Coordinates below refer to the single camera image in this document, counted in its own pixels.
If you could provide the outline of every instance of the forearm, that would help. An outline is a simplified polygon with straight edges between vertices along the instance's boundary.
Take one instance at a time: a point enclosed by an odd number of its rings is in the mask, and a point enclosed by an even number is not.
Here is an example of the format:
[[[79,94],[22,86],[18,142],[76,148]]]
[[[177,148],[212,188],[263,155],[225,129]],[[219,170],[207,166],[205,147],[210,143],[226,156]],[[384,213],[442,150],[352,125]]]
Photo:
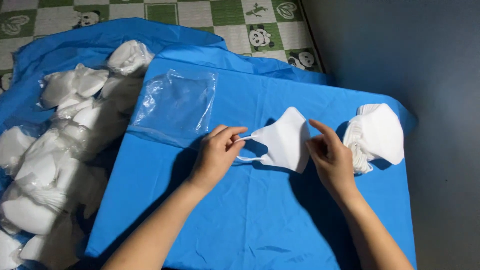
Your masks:
[[[191,211],[206,192],[185,181],[118,248],[103,270],[159,270]]]
[[[363,269],[412,270],[409,260],[361,193],[355,189],[338,201]]]

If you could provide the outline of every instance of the floor mat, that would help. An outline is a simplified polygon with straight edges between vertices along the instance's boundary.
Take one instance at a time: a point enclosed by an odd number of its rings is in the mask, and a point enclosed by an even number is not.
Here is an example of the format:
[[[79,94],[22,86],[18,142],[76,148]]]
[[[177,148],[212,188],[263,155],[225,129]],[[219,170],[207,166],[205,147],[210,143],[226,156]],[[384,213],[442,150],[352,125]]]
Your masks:
[[[321,72],[298,0],[0,0],[1,89],[12,52],[35,39],[107,20],[140,17],[222,36],[230,51]]]

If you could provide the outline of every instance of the gray wall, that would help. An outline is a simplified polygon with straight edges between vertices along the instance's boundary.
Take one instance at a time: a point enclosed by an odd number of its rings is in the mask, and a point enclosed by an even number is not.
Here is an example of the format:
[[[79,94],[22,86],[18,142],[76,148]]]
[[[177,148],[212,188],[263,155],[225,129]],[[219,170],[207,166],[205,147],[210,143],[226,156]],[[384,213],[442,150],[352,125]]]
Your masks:
[[[419,118],[405,142],[418,268],[480,269],[480,1],[303,4],[341,87]]]

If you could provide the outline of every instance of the panda print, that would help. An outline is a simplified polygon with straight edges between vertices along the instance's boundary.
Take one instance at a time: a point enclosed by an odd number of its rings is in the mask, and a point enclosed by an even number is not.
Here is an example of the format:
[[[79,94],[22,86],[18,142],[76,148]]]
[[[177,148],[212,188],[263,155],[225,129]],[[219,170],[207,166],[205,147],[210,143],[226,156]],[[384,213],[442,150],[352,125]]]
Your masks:
[[[250,26],[249,41],[253,45],[255,51],[258,51],[259,47],[269,46],[270,48],[275,46],[275,42],[271,41],[272,34],[265,30],[264,25],[257,25],[257,29]]]
[[[91,12],[78,12],[78,22],[72,28],[80,28],[83,26],[89,26],[97,24],[100,21],[100,11],[94,10]]]
[[[308,50],[300,53],[294,53],[291,51],[288,63],[292,66],[308,71],[313,71],[314,68],[312,66],[317,65],[315,57]]]
[[[0,93],[3,93],[4,91],[7,91],[8,88],[10,88],[10,81],[11,80],[12,80],[12,74],[11,73],[5,73],[1,77]]]

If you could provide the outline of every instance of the hand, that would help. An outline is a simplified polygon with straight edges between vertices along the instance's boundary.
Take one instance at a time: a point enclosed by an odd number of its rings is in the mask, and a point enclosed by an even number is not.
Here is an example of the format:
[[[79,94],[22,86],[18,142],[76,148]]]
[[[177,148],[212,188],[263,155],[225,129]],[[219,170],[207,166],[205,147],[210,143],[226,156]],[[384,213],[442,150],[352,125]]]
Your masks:
[[[322,133],[306,144],[325,188],[335,200],[358,191],[353,178],[352,151],[330,127],[313,119],[309,123]]]
[[[210,192],[245,146],[245,141],[234,142],[240,139],[239,133],[247,130],[246,127],[225,125],[213,129],[200,143],[197,161],[188,181],[205,192]]]

